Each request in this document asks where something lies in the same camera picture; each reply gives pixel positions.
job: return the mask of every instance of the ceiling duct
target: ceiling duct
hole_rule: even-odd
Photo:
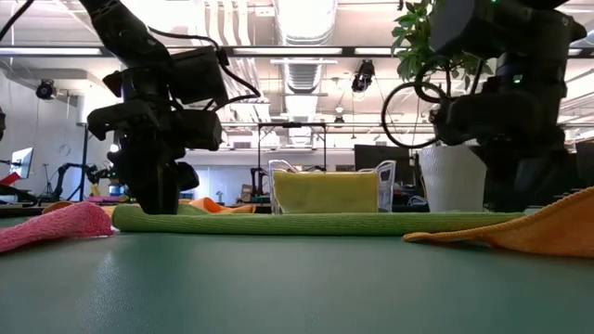
[[[280,45],[319,46],[329,45],[336,21],[337,0],[275,0],[275,22]],[[286,93],[296,94],[285,97],[285,107],[291,118],[313,116],[316,112],[317,96],[299,96],[315,93],[324,70],[321,63],[283,64]],[[306,144],[303,129],[292,139],[295,144]]]

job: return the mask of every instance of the security camera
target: security camera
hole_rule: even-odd
[[[37,87],[35,94],[44,101],[51,101],[58,96],[58,89],[54,86],[53,80],[43,79]]]

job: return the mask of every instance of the table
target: table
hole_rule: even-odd
[[[592,282],[399,238],[122,234],[0,255],[0,332],[591,333]]]

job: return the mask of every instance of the yellow towel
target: yellow towel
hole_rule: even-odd
[[[285,213],[377,212],[376,173],[274,172],[274,196]]]
[[[506,223],[457,232],[411,233],[404,240],[480,240],[515,251],[594,257],[594,187]]]
[[[227,208],[222,205],[218,205],[216,202],[214,202],[214,200],[209,199],[209,198],[196,199],[196,200],[180,199],[179,203],[180,204],[189,204],[195,208],[201,209],[208,213],[254,213],[256,210],[255,206],[253,206],[253,205],[243,205],[243,206],[240,206],[237,208]],[[73,203],[69,202],[69,201],[59,201],[59,202],[53,203],[43,210],[43,214],[46,214],[48,212],[52,212],[55,210],[59,210],[62,208],[66,208],[67,206],[69,206],[71,204],[73,204]],[[111,217],[113,215],[113,211],[115,210],[116,207],[117,207],[117,205],[102,206],[101,209],[103,209],[103,211],[109,217]]]

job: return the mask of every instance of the potted plant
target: potted plant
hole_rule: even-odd
[[[407,13],[395,20],[396,27],[392,30],[395,38],[392,49],[404,48],[396,53],[400,59],[397,71],[404,81],[411,81],[419,72],[420,68],[435,56],[429,47],[431,36],[432,9],[439,6],[442,1],[447,0],[421,0],[418,3],[406,3]],[[465,90],[471,84],[471,76],[476,74],[479,68],[479,58],[460,53],[452,57],[449,63],[435,64],[428,74],[436,71],[446,71],[446,75],[464,81]],[[482,66],[482,73],[493,74],[488,65]]]

